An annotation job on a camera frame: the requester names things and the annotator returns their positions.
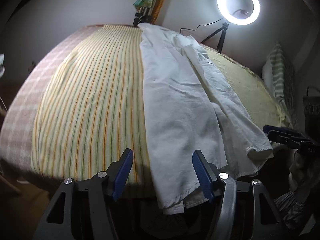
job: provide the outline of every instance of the tripod leg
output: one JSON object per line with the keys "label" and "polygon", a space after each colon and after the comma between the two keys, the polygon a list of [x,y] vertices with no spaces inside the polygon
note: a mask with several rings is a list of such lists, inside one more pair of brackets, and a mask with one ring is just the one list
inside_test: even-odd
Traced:
{"label": "tripod leg", "polygon": [[214,35],[216,35],[217,33],[221,32],[223,30],[223,28],[219,28],[218,30],[216,30],[214,33],[210,34],[208,37],[206,37],[203,41],[201,41],[201,43],[206,42],[208,39],[210,39],[211,37],[213,37]]}
{"label": "tripod leg", "polygon": [[222,33],[221,33],[221,36],[220,36],[220,40],[219,40],[219,43],[218,43],[218,46],[217,46],[217,51],[219,53],[222,52],[222,47],[223,47],[224,39],[226,37],[226,33],[227,33],[226,30],[222,30]]}

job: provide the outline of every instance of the white garment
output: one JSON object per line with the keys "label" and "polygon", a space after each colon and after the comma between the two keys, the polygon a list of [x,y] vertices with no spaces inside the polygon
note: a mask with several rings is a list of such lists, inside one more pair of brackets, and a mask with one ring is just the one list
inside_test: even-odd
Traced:
{"label": "white garment", "polygon": [[193,37],[151,24],[139,27],[153,184],[160,209],[180,213],[184,206],[206,201],[201,191],[195,191],[199,187],[192,166],[195,150],[237,178],[256,173],[272,156],[272,147]]}

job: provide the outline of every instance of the yellow fabric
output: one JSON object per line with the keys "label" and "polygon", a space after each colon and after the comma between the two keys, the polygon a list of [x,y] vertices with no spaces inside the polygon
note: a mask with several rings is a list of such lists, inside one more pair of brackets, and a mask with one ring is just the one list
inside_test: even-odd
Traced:
{"label": "yellow fabric", "polygon": [[[134,151],[125,196],[147,197],[152,187],[142,99],[141,30],[105,25],[58,67],[38,108],[32,169],[44,177],[89,179]],[[279,104],[249,69],[205,47],[252,120],[288,126]]]}
{"label": "yellow fabric", "polygon": [[262,129],[264,125],[289,127],[290,120],[285,111],[271,96],[264,82],[250,69],[219,54],[214,49],[203,46],[210,60],[222,72],[230,86],[247,109],[252,121]]}

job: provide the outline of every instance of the silver screw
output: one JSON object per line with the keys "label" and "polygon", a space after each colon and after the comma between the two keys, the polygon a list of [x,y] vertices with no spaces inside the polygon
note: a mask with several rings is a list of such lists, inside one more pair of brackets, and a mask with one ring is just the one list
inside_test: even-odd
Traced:
{"label": "silver screw", "polygon": [[66,178],[64,179],[64,184],[70,184],[72,182],[72,179],[71,178]]}
{"label": "silver screw", "polygon": [[253,180],[253,184],[254,184],[254,185],[257,185],[257,186],[260,186],[260,185],[261,185],[261,181],[258,180],[258,179],[254,179],[254,180]]}
{"label": "silver screw", "polygon": [[222,173],[219,174],[219,177],[220,177],[221,179],[227,179],[227,178],[229,178],[229,175],[226,174],[225,172],[222,172]]}
{"label": "silver screw", "polygon": [[98,173],[98,177],[99,177],[99,178],[104,178],[106,175],[107,175],[107,173],[106,173],[105,171],[100,171],[100,172]]}

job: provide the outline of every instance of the ring light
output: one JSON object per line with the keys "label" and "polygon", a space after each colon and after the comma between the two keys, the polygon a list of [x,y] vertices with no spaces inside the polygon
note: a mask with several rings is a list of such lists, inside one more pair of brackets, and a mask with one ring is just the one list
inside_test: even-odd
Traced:
{"label": "ring light", "polygon": [[252,14],[246,19],[237,19],[236,17],[232,16],[227,8],[227,0],[217,0],[218,8],[225,17],[231,23],[238,24],[238,25],[247,25],[253,23],[259,16],[260,13],[260,4],[258,0],[252,0],[253,2],[253,12]]}

